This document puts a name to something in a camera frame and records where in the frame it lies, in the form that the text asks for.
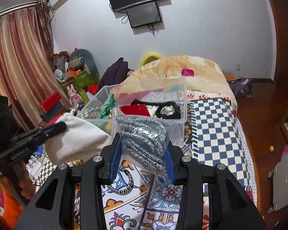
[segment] pink bunny toy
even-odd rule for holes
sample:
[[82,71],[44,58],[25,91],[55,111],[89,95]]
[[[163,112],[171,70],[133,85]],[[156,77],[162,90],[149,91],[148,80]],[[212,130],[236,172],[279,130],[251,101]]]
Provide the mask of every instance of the pink bunny toy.
[[69,103],[74,108],[77,104],[83,103],[83,100],[77,91],[74,89],[74,86],[71,84],[70,87],[67,87],[68,96],[69,96]]

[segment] cord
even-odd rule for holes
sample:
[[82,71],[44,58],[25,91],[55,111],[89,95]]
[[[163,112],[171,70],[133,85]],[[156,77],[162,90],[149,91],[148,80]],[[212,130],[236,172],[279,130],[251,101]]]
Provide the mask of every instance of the cord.
[[[112,7],[111,7],[111,3],[109,3],[109,7],[110,7],[111,11],[113,12],[113,9],[112,9]],[[117,11],[117,13],[126,14],[127,12],[121,12],[121,11]]]
[[115,189],[115,188],[112,187],[112,185],[108,186],[108,188],[113,193],[122,195],[122,194],[128,193],[133,188],[134,181],[133,181],[133,177],[132,177],[131,173],[128,170],[126,170],[124,167],[119,167],[118,170],[124,172],[125,175],[128,177],[129,181],[128,181],[128,184],[127,184],[126,188],[124,188],[124,189]]
[[147,27],[151,30],[151,33],[154,35],[154,36],[156,36],[155,35],[155,25],[156,25],[156,23],[157,23],[157,20],[158,20],[158,17],[160,16],[160,19],[161,19],[161,21],[162,21],[162,12],[161,12],[161,10],[160,10],[160,7],[159,7],[159,5],[158,5],[158,3],[156,2],[156,4],[157,4],[157,6],[158,6],[158,15],[157,15],[157,18],[156,18],[156,20],[155,20],[155,22],[154,23],[151,23],[151,24],[148,24],[147,25]]
[[121,23],[122,24],[126,24],[128,22],[129,18],[128,18],[128,15],[126,14],[123,19],[121,20]]

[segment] dark clothing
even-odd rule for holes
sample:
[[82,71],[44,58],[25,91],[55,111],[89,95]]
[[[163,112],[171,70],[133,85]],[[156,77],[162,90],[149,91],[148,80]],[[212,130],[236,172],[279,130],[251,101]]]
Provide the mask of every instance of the dark clothing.
[[112,66],[110,66],[98,84],[97,92],[105,85],[120,84],[127,78],[127,73],[130,71],[128,62],[123,61],[124,58],[119,58]]

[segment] person's hand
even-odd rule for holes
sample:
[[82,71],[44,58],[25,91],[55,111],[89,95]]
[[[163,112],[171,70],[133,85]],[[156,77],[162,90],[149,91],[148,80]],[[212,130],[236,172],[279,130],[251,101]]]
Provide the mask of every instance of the person's hand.
[[[26,170],[26,165],[23,162],[21,162],[21,167],[23,173],[22,178],[19,179],[19,186],[22,188],[21,194],[23,197],[31,199],[35,195],[35,186],[29,178],[29,172]],[[9,196],[13,197],[11,188],[8,185],[8,178],[4,175],[0,175],[0,183]]]

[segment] plastic bag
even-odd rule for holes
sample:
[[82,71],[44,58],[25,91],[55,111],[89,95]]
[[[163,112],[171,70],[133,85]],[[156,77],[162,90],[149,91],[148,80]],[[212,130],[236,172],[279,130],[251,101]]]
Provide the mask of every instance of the plastic bag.
[[65,73],[65,62],[66,62],[66,56],[57,53],[54,55],[54,65],[57,69],[60,69],[63,73]]
[[147,171],[165,176],[165,152],[169,141],[180,141],[178,123],[165,119],[125,115],[118,108],[112,111],[112,140],[122,137],[122,159]]

